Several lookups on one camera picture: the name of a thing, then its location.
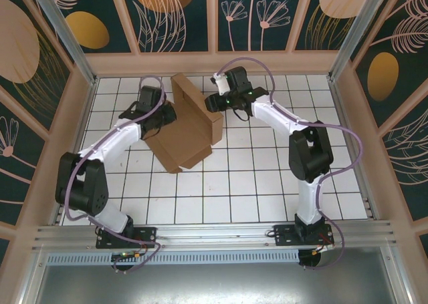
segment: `cable connector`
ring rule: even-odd
[[[211,82],[213,84],[216,84],[217,87],[219,88],[219,94],[220,96],[222,96],[223,94],[230,92],[230,87],[229,87],[229,83],[227,82],[227,77],[224,73],[222,74],[217,74],[214,73],[213,77],[211,78]]]

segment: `mounting plate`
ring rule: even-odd
[[[324,236],[332,244],[334,244],[334,238],[332,234],[332,227],[329,224],[323,224],[319,227],[312,238],[302,241],[299,235],[294,229],[294,224],[289,225],[275,225],[274,236],[276,246],[307,246],[307,245],[322,245],[325,243]]]
[[[143,242],[155,242],[156,241],[156,227],[137,227],[134,229],[134,236],[132,239],[136,239]],[[103,231],[98,229],[97,239],[96,239],[96,248],[97,249],[139,249],[141,248],[140,244],[130,243],[118,239]],[[154,248],[154,245],[147,245],[148,249]]]

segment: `open cardboard box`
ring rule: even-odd
[[[171,77],[171,83],[177,120],[146,143],[167,172],[175,174],[211,155],[211,145],[222,137],[223,115],[206,109],[201,90],[182,73]]]

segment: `grid floor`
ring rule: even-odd
[[[208,96],[216,91],[209,76],[189,77]],[[264,75],[251,75],[253,87],[271,89]],[[101,79],[92,104],[82,147],[101,137],[118,115],[136,100],[140,78]],[[173,100],[171,80],[163,77],[167,98]],[[325,75],[276,75],[275,99],[309,121],[339,124]],[[156,80],[145,80],[157,86]],[[344,136],[328,130],[332,169],[350,164]],[[168,174],[141,140],[107,170],[110,199],[135,224],[201,224],[294,220],[298,181],[288,166],[288,139],[267,124],[239,120],[225,113],[223,139],[213,153],[190,170]],[[364,219],[366,208],[353,171],[324,183],[322,208],[332,219]],[[64,215],[61,224],[70,222]]]

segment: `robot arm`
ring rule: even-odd
[[[316,189],[321,177],[330,170],[333,155],[325,128],[307,127],[306,122],[282,108],[293,121],[279,113],[270,102],[268,91],[253,89],[244,68],[236,67],[225,73],[215,74],[211,81],[217,84],[218,94],[205,100],[210,112],[226,109],[243,110],[248,116],[260,119],[282,136],[290,137],[289,163],[293,175],[299,181],[299,204],[296,214],[296,230],[304,241],[324,224],[324,218],[316,208]]]
[[[70,192],[69,207],[80,214],[87,214],[94,218],[103,227],[125,237],[133,237],[132,219],[120,212],[113,204],[107,203],[108,187],[106,168],[123,153],[129,146],[142,140],[149,130],[160,129],[177,119],[174,108],[170,103],[164,102],[160,108],[149,118],[141,122],[122,125],[147,114],[156,106],[161,98],[161,89],[144,86],[140,91],[138,101],[135,101],[123,112],[115,125],[96,143],[81,150],[77,154],[65,153],[60,160],[58,181],[56,187],[56,201],[64,204],[66,188],[71,173],[76,164],[95,145],[102,140],[102,145],[85,161],[74,179]]]

